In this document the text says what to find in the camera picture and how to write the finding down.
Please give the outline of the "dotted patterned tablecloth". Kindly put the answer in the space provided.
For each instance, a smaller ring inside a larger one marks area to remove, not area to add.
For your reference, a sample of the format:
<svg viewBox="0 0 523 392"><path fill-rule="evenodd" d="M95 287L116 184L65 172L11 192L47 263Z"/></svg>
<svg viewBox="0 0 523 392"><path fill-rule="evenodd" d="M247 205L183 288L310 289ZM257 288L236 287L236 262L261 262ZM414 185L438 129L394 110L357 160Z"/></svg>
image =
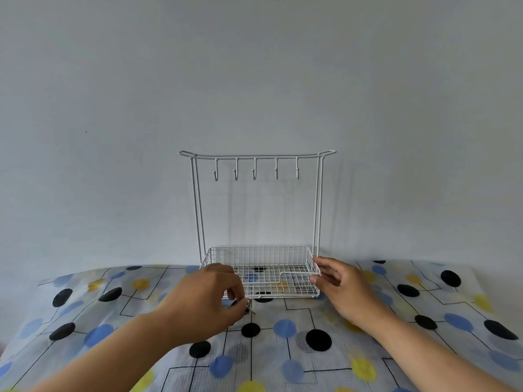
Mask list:
<svg viewBox="0 0 523 392"><path fill-rule="evenodd" d="M473 273L455 265L357 262L380 300L435 341L523 392L523 341L500 323ZM0 392L23 392L146 313L195 265L135 265L38 284L0 358ZM323 295L252 300L207 342L170 351L132 392L415 392L392 356Z"/></svg>

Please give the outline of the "white wire rack with hooks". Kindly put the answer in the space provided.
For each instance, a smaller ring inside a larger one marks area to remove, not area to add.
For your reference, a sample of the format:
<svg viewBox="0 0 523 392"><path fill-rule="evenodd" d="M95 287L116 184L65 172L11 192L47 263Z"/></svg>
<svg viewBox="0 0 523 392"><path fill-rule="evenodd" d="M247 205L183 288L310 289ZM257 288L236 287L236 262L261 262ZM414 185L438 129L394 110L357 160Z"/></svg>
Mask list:
<svg viewBox="0 0 523 392"><path fill-rule="evenodd" d="M194 218L197 232L200 267L214 263L230 265L243 282L245 296L249 299L317 298L320 290L310 282L310 277L319 275L318 265L313 256L319 256L321 246L323 180L325 158L336 154L334 150L304 154L258 154L258 155L204 155L191 151L179 151L178 154L190 160L191 185L193 190ZM258 163L271 160L274 162L275 179L279 179L279 162L294 162L296 179L300 180L300 160L315 159L313 238L312 246L306 245L240 245L207 246L203 207L199 181L199 161L212 161L213 178L219 181L219 162L233 161L234 181L239 179L240 161L252 161L252 179L258 178Z"/></svg>

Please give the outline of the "person's right forearm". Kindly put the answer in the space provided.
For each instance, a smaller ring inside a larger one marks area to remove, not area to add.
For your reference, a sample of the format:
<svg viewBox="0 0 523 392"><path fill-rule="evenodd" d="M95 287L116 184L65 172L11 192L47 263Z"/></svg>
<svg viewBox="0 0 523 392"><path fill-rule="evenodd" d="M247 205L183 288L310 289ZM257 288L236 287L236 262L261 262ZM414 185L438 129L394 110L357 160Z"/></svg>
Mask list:
<svg viewBox="0 0 523 392"><path fill-rule="evenodd" d="M351 322L383 346L419 392L518 392L387 308L360 313Z"/></svg>

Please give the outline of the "person's left forearm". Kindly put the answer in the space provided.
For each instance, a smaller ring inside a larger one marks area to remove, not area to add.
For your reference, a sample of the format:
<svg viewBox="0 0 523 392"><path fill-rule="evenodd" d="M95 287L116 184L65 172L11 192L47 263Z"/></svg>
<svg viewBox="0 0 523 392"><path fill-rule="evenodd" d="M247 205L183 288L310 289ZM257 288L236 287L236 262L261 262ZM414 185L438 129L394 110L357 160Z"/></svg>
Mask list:
<svg viewBox="0 0 523 392"><path fill-rule="evenodd" d="M130 392L157 361L185 343L159 313L139 315L27 392Z"/></svg>

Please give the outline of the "person's right hand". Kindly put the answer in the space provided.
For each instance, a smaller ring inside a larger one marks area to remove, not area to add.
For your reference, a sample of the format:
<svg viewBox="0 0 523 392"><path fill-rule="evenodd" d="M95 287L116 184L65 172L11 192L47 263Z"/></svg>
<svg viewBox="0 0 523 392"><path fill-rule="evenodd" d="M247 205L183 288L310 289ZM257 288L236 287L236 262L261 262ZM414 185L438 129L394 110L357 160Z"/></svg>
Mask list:
<svg viewBox="0 0 523 392"><path fill-rule="evenodd" d="M340 281L336 290L320 290L346 320L371 332L372 323L387 316L388 308L376 296L363 272L357 267L334 258L313 257L320 275L330 275Z"/></svg>

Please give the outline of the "person's left hand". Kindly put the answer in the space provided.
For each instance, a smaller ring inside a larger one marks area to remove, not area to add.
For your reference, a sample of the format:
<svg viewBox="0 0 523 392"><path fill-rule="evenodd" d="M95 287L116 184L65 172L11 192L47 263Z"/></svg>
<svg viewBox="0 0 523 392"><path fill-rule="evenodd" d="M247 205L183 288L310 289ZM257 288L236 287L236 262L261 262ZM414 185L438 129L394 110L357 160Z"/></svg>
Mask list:
<svg viewBox="0 0 523 392"><path fill-rule="evenodd" d="M236 304L226 291L218 296L218 264L185 275L154 310L170 348L202 342L232 326L218 321L219 306Z"/></svg>

